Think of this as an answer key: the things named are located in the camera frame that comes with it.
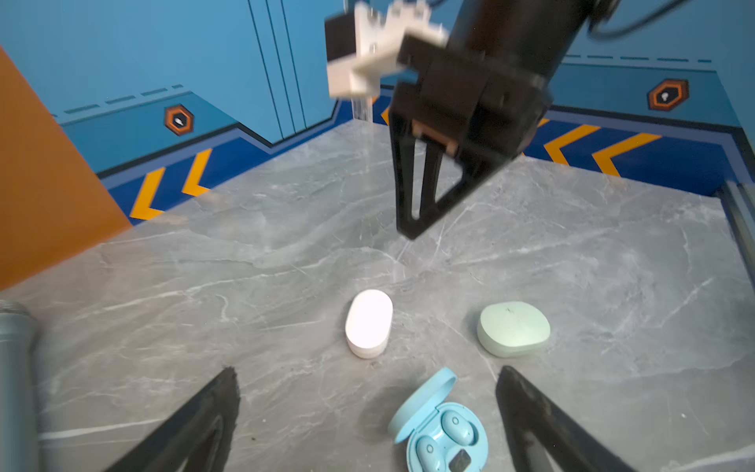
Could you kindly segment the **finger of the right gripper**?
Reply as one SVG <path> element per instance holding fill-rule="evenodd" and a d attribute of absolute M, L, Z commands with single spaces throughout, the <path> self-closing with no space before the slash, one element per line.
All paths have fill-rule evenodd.
<path fill-rule="evenodd" d="M 406 163 L 406 237 L 408 239 L 417 239 L 462 203 L 473 191 L 486 183 L 497 171 L 501 170 L 501 167 L 478 162 L 477 166 L 464 166 L 462 170 L 460 181 L 437 200 L 435 191 L 438 186 L 438 175 L 440 175 L 440 160 L 426 159 L 420 197 L 420 216 L 414 218 L 412 216 L 414 159 Z"/>
<path fill-rule="evenodd" d="M 389 113 L 389 130 L 395 177 L 396 224 L 404 236 L 420 236 L 442 217 L 442 200 L 436 198 L 442 166 L 442 147 L 426 142 L 426 157 L 420 194 L 419 216 L 412 214 L 414 196 L 415 145 L 419 140 L 412 133 L 411 123 Z"/>

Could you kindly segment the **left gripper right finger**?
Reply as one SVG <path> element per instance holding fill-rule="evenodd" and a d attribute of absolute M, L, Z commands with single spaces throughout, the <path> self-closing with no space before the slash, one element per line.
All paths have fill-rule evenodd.
<path fill-rule="evenodd" d="M 495 398 L 517 471 L 632 469 L 513 367 L 501 369 Z"/>

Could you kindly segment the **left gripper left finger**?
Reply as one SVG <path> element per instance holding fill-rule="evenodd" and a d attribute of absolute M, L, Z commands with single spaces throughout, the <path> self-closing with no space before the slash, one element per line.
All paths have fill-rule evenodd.
<path fill-rule="evenodd" d="M 224 368 L 110 471 L 222 471 L 240 409 L 234 368 Z"/>

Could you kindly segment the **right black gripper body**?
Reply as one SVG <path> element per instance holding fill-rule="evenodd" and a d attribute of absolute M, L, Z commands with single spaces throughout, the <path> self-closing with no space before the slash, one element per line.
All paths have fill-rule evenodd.
<path fill-rule="evenodd" d="M 445 46 L 407 35 L 398 61 L 416 73 L 390 107 L 394 164 L 413 169 L 414 147 L 497 171 L 532 141 L 551 106 L 552 43 L 543 33 L 462 33 Z"/>

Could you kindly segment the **blue earbud charging case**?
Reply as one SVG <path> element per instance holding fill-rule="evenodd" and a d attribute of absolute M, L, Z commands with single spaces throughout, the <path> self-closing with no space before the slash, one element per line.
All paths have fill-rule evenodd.
<path fill-rule="evenodd" d="M 485 428 L 466 406 L 447 400 L 457 376 L 442 368 L 391 418 L 393 442 L 406 444 L 410 471 L 481 471 L 489 457 Z"/>

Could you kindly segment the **green earbud charging case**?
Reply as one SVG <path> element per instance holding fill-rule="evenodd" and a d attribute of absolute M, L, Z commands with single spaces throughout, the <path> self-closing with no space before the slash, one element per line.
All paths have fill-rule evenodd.
<path fill-rule="evenodd" d="M 479 316 L 476 334 L 489 354 L 510 358 L 545 345 L 551 337 L 552 327 L 535 306 L 512 301 L 487 306 Z"/>

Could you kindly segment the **white earbud charging case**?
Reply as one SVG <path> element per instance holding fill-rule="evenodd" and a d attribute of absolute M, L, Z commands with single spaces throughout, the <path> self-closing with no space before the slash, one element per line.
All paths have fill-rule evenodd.
<path fill-rule="evenodd" d="M 393 318 L 393 302 L 387 293 L 368 289 L 357 294 L 347 314 L 347 344 L 357 357 L 373 359 L 387 348 Z"/>

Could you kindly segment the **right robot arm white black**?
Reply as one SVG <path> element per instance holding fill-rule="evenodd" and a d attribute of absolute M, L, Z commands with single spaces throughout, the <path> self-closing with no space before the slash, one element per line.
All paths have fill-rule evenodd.
<path fill-rule="evenodd" d="M 488 0 L 462 4 L 449 40 L 405 35 L 397 60 L 415 72 L 389 106 L 396 227 L 414 240 L 532 142 L 549 84 L 576 35 L 619 39 L 682 6 L 669 1 L 605 31 L 615 1 Z"/>

